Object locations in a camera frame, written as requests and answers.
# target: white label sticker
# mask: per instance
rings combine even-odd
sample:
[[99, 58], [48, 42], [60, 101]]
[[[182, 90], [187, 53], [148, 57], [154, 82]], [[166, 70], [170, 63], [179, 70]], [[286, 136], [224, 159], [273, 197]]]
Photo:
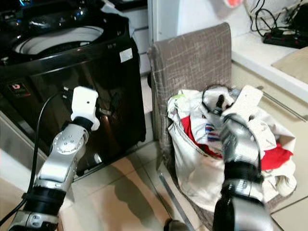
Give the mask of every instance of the white label sticker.
[[120, 59], [121, 59], [121, 63], [130, 60], [133, 58], [133, 51], [131, 48], [128, 48], [124, 51], [120, 52]]

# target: white countertop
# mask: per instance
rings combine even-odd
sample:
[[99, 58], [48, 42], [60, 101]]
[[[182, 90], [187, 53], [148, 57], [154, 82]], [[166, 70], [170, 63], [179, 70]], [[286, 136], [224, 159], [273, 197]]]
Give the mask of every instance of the white countertop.
[[264, 44], [259, 35], [232, 38], [232, 60], [308, 102], [308, 84], [274, 68], [272, 63], [298, 49]]

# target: cabinet handle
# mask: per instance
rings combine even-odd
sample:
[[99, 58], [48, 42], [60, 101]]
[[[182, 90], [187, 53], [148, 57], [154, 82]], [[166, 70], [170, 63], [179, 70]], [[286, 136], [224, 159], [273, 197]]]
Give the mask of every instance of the cabinet handle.
[[[258, 86], [256, 87], [259, 90], [263, 90], [264, 87], [263, 86]], [[263, 91], [263, 95], [272, 100], [274, 103], [276, 103], [277, 105], [279, 105], [280, 107], [284, 108], [285, 110], [287, 110], [288, 112], [290, 112], [291, 114], [293, 114], [295, 117], [299, 118], [300, 120], [303, 120], [304, 122], [308, 121], [308, 115], [300, 115], [299, 113], [297, 113], [296, 111], [292, 110], [291, 108], [289, 108], [288, 106], [284, 105], [282, 102], [278, 101], [277, 99], [275, 99], [274, 97], [272, 97], [271, 95], [267, 94], [266, 92]]]

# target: cabinet door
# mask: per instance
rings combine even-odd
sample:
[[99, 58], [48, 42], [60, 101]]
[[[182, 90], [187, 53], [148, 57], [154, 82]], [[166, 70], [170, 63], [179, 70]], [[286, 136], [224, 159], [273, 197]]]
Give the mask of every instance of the cabinet door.
[[[232, 83], [239, 89], [245, 85], [251, 85], [253, 87], [263, 86], [264, 92], [282, 102], [287, 107], [301, 115], [308, 114], [308, 104], [306, 102], [235, 63], [232, 64]], [[297, 118], [265, 96], [263, 96], [259, 106], [270, 113], [277, 121], [296, 136], [296, 145], [292, 159], [296, 164], [295, 178], [297, 180], [297, 187], [287, 200], [283, 201], [275, 208], [274, 211], [277, 211], [280, 208], [308, 196], [308, 151], [306, 148], [306, 143], [308, 143], [308, 122], [304, 122]]]

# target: pink object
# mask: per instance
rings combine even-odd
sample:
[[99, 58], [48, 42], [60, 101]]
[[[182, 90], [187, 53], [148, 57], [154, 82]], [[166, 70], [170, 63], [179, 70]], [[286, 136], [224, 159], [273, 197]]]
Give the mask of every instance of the pink object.
[[224, 0], [224, 2], [228, 7], [233, 8], [239, 6], [243, 0]]

